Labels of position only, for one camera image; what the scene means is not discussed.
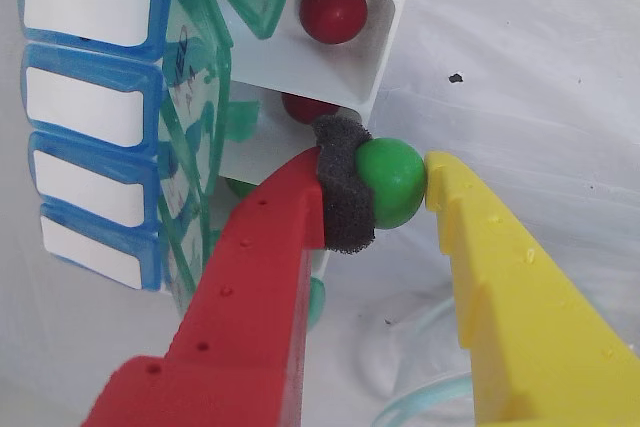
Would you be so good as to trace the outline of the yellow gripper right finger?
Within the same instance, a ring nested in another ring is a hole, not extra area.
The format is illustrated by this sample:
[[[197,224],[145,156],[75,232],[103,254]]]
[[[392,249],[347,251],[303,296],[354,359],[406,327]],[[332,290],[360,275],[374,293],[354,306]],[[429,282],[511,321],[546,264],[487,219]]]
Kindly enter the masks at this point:
[[[461,160],[425,158],[479,426],[635,426],[639,360]]]

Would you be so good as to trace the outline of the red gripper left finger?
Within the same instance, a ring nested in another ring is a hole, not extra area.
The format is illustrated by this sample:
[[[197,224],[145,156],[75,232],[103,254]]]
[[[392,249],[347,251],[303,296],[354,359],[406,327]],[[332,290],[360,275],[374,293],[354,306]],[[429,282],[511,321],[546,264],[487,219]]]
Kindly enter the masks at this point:
[[[115,371],[89,426],[296,426],[301,420],[316,250],[353,254],[374,238],[356,150],[358,122],[322,116],[315,147],[232,211],[168,352]]]

